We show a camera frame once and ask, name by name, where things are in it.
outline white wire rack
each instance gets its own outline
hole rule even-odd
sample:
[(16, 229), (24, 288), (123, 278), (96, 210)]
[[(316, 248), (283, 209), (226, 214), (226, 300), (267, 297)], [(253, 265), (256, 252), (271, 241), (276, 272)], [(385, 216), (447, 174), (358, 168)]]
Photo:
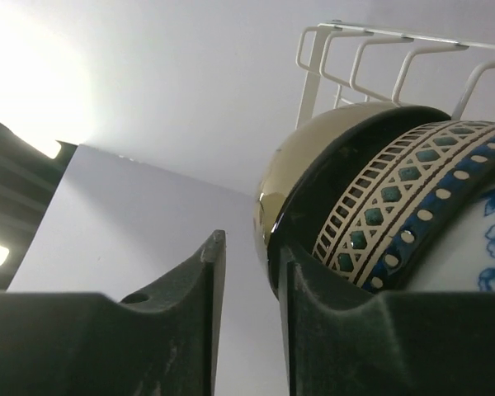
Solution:
[[(309, 61), (303, 62), (304, 57), (304, 42), (306, 36), (314, 33), (313, 45)], [(349, 37), (362, 37), (363, 41), (357, 46), (354, 63), (351, 68), (351, 74), (348, 79), (339, 78), (330, 74), (327, 71), (327, 62), (330, 54), (330, 48), (334, 39), (344, 39)], [(392, 44), (411, 44), (422, 42), (423, 45), (409, 45), (408, 52), (405, 56), (396, 83), (394, 84), (392, 93), (389, 96), (382, 95), (378, 92), (362, 87), (357, 84), (358, 72), (361, 66), (361, 60), (367, 47), (371, 45), (392, 45)], [(369, 101), (371, 98), (378, 101), (394, 101), (400, 102), (400, 94), (403, 85), (406, 81), (408, 71), (417, 56), (438, 53), (450, 53), (456, 51), (466, 51), (470, 48), (479, 48), (484, 50), (495, 50), (495, 45), (484, 44), (468, 40), (455, 40), (444, 37), (424, 35), (411, 31), (397, 31), (395, 29), (384, 29), (377, 26), (359, 25), (354, 23), (345, 23), (342, 21), (330, 21), (321, 23), (318, 26), (311, 26), (304, 29), (297, 51), (296, 63), (306, 70), (306, 81), (304, 84), (303, 96), (299, 108), (299, 117), (297, 126), (302, 125), (307, 120), (310, 120), (314, 114), (314, 107), (318, 97), (319, 84), (321, 78), (326, 78), (337, 84), (335, 94), (334, 108), (341, 104), (352, 104), (352, 101), (346, 99), (342, 95), (343, 88), (350, 88), (355, 92), (364, 95), (364, 101)], [(482, 62), (475, 67), (469, 75), (468, 80), (464, 85), (464, 90), (460, 98), (456, 102), (451, 118), (459, 120), (464, 113), (469, 99), (477, 85), (481, 76), (488, 70), (495, 69), (495, 60)]]

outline gold plate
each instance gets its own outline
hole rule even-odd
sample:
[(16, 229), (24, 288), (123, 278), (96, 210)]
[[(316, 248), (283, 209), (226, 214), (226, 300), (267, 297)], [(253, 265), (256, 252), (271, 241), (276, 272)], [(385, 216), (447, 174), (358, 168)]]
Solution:
[(257, 252), (267, 261), (271, 232), (294, 185), (312, 162), (336, 138), (364, 120), (400, 107), (392, 102), (368, 102), (327, 111), (299, 127), (275, 152), (257, 189), (254, 227)]

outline blue dotted border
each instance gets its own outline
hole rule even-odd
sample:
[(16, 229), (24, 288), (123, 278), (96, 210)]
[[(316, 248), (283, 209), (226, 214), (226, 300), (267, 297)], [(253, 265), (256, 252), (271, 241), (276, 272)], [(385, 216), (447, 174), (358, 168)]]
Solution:
[[(453, 196), (466, 195), (466, 190), (476, 182), (479, 182), (479, 178), (470, 177), (466, 180), (461, 180), (454, 176), (457, 171), (467, 172), (469, 175), (476, 175), (482, 170), (495, 167), (495, 148), (490, 148), (488, 145), (495, 143), (495, 136), (486, 140), (482, 145), (472, 150), (465, 158), (463, 158), (453, 169), (451, 169), (441, 180), (438, 181), (436, 186), (427, 194), (418, 207), (407, 218), (403, 226), (400, 228), (400, 232), (396, 234), (390, 245), (385, 249), (384, 255), (375, 264), (374, 268), (367, 276), (362, 288), (371, 293), (377, 293), (381, 290), (394, 289), (399, 281), (400, 276), (403, 274), (403, 269), (407, 268), (411, 264), (411, 258), (414, 251), (420, 245), (420, 242), (429, 234), (430, 228), (434, 221), (421, 220), (417, 217), (419, 210), (428, 210), (435, 217), (440, 216), (444, 210), (447, 210), (449, 201)], [(488, 159), (484, 163), (477, 163), (471, 159), (474, 155), (479, 155)], [(441, 199), (436, 196), (436, 191), (439, 189), (448, 190), (451, 193), (451, 197), (447, 199)], [(404, 230), (410, 230), (414, 235), (415, 240), (412, 243), (406, 243), (401, 238), (401, 233)], [(390, 267), (384, 261), (384, 257), (387, 254), (396, 256), (399, 259), (399, 263), (396, 267)], [(371, 284), (373, 278), (379, 278), (383, 282), (383, 286), (380, 288), (374, 287)]]

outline ceiling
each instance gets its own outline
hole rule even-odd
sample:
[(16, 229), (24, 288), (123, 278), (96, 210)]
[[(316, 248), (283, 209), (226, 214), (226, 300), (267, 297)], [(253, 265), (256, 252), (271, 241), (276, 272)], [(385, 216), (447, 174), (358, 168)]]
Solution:
[(295, 127), (299, 33), (335, 18), (495, 41), (495, 1), (0, 0), (0, 121), (252, 194)]

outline white wall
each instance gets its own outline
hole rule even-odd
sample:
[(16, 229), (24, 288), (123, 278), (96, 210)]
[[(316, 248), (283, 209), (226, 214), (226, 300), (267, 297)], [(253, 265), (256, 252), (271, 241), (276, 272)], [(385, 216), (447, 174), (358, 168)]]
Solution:
[(252, 199), (80, 146), (10, 291), (147, 285), (227, 231), (216, 395), (287, 394), (278, 304), (252, 243)]

